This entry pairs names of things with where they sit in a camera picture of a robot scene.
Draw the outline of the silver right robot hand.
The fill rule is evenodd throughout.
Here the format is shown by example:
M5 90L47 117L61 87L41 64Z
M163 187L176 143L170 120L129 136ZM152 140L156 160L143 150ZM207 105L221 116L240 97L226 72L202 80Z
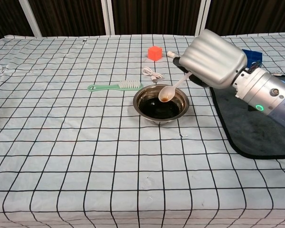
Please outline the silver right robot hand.
M242 49L205 29L186 48L179 63L207 85L225 89L246 68L247 57Z

